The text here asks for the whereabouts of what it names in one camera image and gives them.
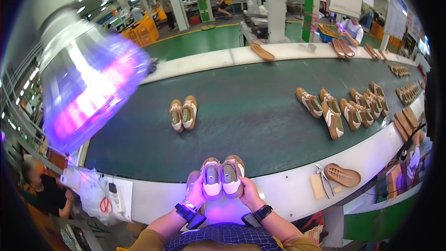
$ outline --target bracelet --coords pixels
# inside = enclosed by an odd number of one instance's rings
[[[193,211],[197,212],[198,208],[195,207],[195,205],[193,205],[191,202],[189,202],[188,200],[184,199],[183,203],[185,206],[187,206],[188,208],[192,209]]]

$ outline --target pliers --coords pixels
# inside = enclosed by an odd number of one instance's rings
[[[322,165],[319,165],[319,164],[316,164],[316,167],[318,168],[316,170],[316,174],[320,174],[321,175],[322,187],[324,187],[325,194],[330,199],[330,196],[328,195],[327,189],[325,188],[324,180],[326,180],[328,182],[328,184],[330,185],[331,193],[332,193],[332,195],[334,197],[335,196],[334,195],[335,192],[333,191],[333,186],[331,185],[330,181],[328,180],[327,176],[325,175],[324,168],[322,167]]]

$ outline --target red scissors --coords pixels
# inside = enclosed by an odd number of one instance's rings
[[[102,212],[111,213],[113,211],[112,202],[105,196],[102,198],[101,203],[99,203],[99,209],[101,209]]]

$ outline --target conveyor belt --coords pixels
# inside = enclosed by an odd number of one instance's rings
[[[403,104],[396,87],[416,83],[421,74],[397,78],[387,62],[370,59],[302,59],[209,70],[140,86],[128,103],[96,133],[84,166],[133,179],[185,182],[204,159],[240,156],[246,176],[300,167],[332,156],[372,136],[393,121]],[[324,119],[314,119],[295,96],[297,87],[318,96],[325,88],[339,101],[351,100],[370,81],[383,87],[390,114],[332,141]],[[198,114],[192,131],[176,133],[169,107],[193,95]]]

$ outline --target wristwatch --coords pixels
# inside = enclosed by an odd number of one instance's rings
[[[262,221],[265,217],[267,217],[272,212],[272,207],[270,205],[264,205],[259,208],[258,211],[253,213],[253,216],[257,219],[258,222]]]

